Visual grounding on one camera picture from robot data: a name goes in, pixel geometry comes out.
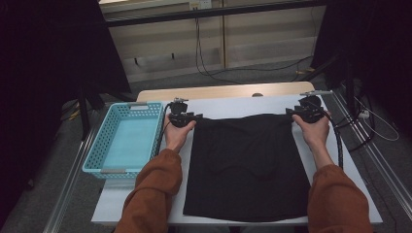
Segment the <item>brown sleeve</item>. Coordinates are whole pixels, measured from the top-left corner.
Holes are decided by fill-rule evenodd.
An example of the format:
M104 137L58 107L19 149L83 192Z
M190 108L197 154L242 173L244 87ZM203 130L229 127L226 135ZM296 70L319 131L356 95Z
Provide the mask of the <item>brown sleeve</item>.
M171 199L181 182L181 157L173 150L163 150L136 178L115 232L166 232Z
M336 165L321 168L309 191L309 231L372 232L364 194Z

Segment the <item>table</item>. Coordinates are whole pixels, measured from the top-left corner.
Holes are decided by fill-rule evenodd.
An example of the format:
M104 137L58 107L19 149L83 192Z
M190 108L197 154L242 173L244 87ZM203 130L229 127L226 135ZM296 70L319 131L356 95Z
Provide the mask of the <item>table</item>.
M189 110L200 113L202 111L207 117L243 117L250 114L270 114L274 109L284 111L286 107L297 104L301 98L298 94L313 90L310 83L269 83L251 85L231 85L231 86L210 86L197 88L147 90L139 94L138 101L163 100L167 103L179 96L188 98L190 101ZM254 93L260 93L263 97L251 98ZM232 106L239 111L226 111L227 106ZM183 207L186 197L186 184L189 172L189 155L191 150L192 132L188 134L185 146L181 150L182 170L184 174L183 182L179 193L173 200L173 207L168 219L171 225L185 224L213 224L213 225L297 225L307 223L307 217L287 219L277 222L236 222L208 217L183 216ZM295 138L299 154L302 159L309 182L312 182L313 174L316 172L314 161L310 150L307 148L301 136L301 130L297 125L292 127L292 134ZM337 163L336 140L333 135L329 135L326 146ZM382 219L374 205L361 176L352 161L351 156L344 147L344 168L348 176L357 184L360 190L366 195L369 202L369 217L372 223L382 222ZM120 219L121 208L126 195L133 189L133 180L110 181L107 180L97 204L92 221L95 223L116 225Z

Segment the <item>black fabric panel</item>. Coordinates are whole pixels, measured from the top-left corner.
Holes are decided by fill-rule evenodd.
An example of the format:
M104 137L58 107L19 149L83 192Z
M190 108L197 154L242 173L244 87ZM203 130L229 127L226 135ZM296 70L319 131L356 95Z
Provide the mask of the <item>black fabric panel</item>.
M184 215L240 221L306 216L310 188L283 115L197 122Z

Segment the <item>blue plastic basket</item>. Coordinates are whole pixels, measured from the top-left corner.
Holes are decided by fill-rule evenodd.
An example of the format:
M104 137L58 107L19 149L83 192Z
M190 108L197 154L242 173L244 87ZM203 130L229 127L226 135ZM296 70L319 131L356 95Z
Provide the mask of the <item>blue plastic basket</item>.
M163 118L161 102L112 105L87 154L83 171L98 179L136 178L155 156Z

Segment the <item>black cloth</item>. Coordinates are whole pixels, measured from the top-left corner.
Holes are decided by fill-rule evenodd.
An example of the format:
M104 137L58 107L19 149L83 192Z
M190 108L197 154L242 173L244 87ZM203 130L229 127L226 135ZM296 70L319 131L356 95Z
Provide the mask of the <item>black cloth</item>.
M306 216L309 188L290 117L196 123L184 215L250 222Z

